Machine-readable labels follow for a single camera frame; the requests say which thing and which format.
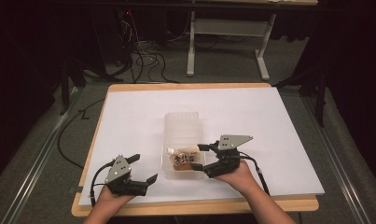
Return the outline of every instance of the white surface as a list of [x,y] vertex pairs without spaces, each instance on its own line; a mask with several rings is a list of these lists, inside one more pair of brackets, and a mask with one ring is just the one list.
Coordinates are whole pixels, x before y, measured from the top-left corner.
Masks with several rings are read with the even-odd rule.
[[[132,179],[145,181],[159,174],[146,197],[131,203],[240,198],[227,184],[205,177],[201,180],[169,180],[161,170],[164,115],[168,112],[199,112],[203,143],[214,143],[221,134],[252,135],[238,149],[257,160],[272,196],[323,194],[324,189],[287,115],[275,88],[241,88],[181,91],[109,92],[79,205],[87,197],[95,172],[117,155],[141,154],[131,164]],[[216,161],[206,153],[207,163]],[[248,164],[260,183],[253,162]],[[102,171],[96,183],[104,183]],[[101,186],[95,189],[96,195]]]

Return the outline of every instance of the plastic container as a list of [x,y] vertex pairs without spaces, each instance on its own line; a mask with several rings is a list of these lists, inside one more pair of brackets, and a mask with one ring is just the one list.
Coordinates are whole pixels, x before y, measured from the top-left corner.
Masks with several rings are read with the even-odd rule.
[[[175,150],[192,147],[202,142],[202,123],[197,112],[173,112],[164,116],[164,141],[161,168],[168,179],[201,179],[201,171],[177,171],[171,160],[169,148]],[[197,153],[197,163],[205,165],[205,153]]]

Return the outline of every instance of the human hand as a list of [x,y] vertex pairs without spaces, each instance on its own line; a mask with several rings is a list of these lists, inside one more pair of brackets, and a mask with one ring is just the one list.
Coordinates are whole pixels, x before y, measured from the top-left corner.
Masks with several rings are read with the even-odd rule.
[[91,209],[84,223],[106,223],[124,204],[133,198],[135,198],[133,195],[118,196],[112,194],[108,186],[104,185],[98,196],[97,203]]
[[245,160],[240,160],[240,166],[234,172],[219,175],[215,179],[228,183],[243,195],[251,188],[260,188]]

